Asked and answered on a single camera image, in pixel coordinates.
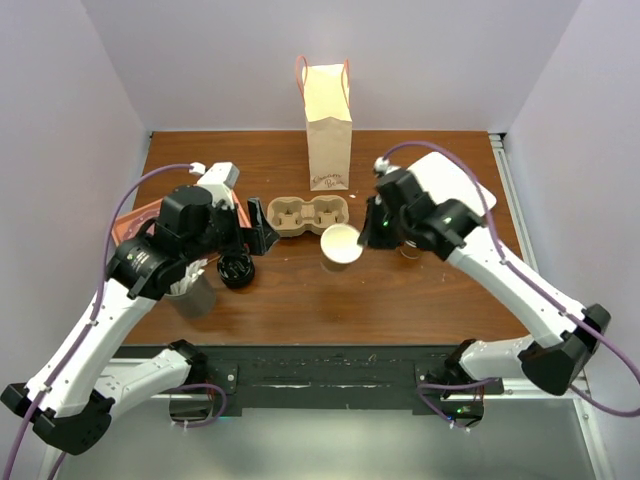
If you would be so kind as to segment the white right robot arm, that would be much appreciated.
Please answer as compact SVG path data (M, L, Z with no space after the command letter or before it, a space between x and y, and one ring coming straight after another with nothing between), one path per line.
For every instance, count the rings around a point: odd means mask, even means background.
M520 338L469 339L430 378L432 388L469 392L493 379L523 378L561 396L601 344L611 316L556 289L497 236L493 200L458 160L431 152L407 168L387 157L373 167L359 244L402 244L434 254L481 285L524 326Z

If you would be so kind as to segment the single paper coffee cup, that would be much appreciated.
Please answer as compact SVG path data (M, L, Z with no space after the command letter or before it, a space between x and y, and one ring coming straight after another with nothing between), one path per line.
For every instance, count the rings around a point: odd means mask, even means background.
M348 224L335 224L321 235L321 266L330 273L340 272L356 262L364 248L358 243L360 232Z

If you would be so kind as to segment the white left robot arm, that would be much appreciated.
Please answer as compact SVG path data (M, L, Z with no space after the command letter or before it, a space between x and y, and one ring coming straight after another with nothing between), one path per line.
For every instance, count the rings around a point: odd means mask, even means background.
M233 163L186 168L197 182L166 195L158 215L116 248L94 297L53 357L28 382L2 392L2 403L25 426L66 454L86 452L113 420L156 394L196 392L205 385L207 357L184 340L123 374L106 376L103 370L191 264L218 255L218 268L232 269L228 286L243 287L255 274L253 257L265 255L279 238L256 197L248 200L249 224L241 224Z

